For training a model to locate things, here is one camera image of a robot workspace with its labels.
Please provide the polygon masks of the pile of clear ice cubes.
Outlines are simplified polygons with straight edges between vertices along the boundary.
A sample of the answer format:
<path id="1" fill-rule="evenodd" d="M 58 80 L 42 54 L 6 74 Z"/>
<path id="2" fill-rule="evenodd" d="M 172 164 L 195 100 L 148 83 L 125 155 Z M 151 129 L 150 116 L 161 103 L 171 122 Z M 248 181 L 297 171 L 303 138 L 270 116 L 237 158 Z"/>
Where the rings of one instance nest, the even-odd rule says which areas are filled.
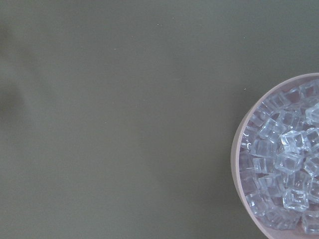
<path id="1" fill-rule="evenodd" d="M 319 233 L 319 82 L 265 98 L 241 139 L 241 185 L 253 215 L 275 230 Z"/>

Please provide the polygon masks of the pink bowl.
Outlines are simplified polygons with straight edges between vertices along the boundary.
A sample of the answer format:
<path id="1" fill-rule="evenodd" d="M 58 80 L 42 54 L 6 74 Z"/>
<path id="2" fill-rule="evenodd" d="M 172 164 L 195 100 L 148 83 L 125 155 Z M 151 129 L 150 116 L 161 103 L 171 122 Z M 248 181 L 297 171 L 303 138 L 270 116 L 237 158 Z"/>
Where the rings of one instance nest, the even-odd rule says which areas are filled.
<path id="1" fill-rule="evenodd" d="M 295 76 L 288 80 L 281 82 L 280 84 L 274 86 L 268 92 L 266 92 L 245 114 L 243 119 L 241 120 L 236 133 L 233 138 L 232 147 L 231 147 L 231 156 L 230 156 L 230 164 L 231 164 L 231 173 L 234 181 L 234 186 L 236 188 L 237 194 L 245 207 L 249 217 L 254 222 L 256 227 L 269 239 L 317 239 L 318 235 L 307 235 L 304 234 L 304 230 L 302 228 L 302 224 L 299 223 L 295 230 L 275 230 L 263 225 L 258 218 L 256 218 L 251 211 L 244 195 L 244 191 L 241 184 L 240 172 L 239 172 L 239 153 L 240 153 L 240 143 L 242 139 L 242 134 L 244 132 L 245 127 L 248 124 L 249 119 L 253 115 L 254 111 L 257 107 L 264 101 L 268 96 L 278 92 L 278 91 L 287 91 L 292 87 L 299 86 L 302 83 L 309 82 L 311 80 L 317 79 L 319 77 L 318 73 L 308 73 L 299 76 Z"/>

